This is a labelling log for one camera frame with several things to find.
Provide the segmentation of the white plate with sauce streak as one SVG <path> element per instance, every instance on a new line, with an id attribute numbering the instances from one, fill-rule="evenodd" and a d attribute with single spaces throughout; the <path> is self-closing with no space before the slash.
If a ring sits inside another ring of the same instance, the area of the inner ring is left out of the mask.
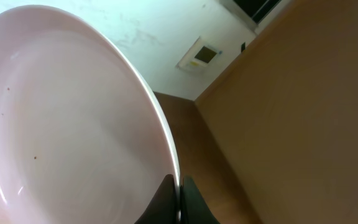
<path id="1" fill-rule="evenodd" d="M 180 169 L 162 109 L 104 35 L 61 9 L 0 13 L 0 223 L 135 223 Z"/>

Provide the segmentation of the wooden side partition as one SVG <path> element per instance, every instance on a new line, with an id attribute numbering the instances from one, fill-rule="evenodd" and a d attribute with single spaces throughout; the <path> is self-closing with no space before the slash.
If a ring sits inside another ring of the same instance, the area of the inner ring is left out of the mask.
<path id="1" fill-rule="evenodd" d="M 293 1 L 198 107 L 264 223 L 358 223 L 358 0 Z"/>

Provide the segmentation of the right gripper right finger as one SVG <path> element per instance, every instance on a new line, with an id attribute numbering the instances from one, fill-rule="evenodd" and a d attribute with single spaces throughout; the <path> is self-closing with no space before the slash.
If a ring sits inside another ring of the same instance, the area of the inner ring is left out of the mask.
<path id="1" fill-rule="evenodd" d="M 182 224 L 220 224 L 190 176 L 183 178 L 180 205 Z"/>

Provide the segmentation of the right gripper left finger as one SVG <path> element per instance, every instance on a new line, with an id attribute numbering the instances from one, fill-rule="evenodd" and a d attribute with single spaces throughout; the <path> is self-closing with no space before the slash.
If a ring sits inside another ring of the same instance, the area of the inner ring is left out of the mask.
<path id="1" fill-rule="evenodd" d="M 135 224 L 174 224 L 177 222 L 177 195 L 174 177 L 164 177 L 144 213 Z"/>

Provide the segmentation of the white wall control panel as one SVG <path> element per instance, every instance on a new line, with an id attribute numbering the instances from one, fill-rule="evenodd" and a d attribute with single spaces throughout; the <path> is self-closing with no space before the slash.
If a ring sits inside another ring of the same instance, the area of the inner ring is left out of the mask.
<path id="1" fill-rule="evenodd" d="M 203 73 L 221 54 L 222 50 L 218 50 L 201 37 L 198 37 L 177 63 L 176 68 L 187 73 Z"/>

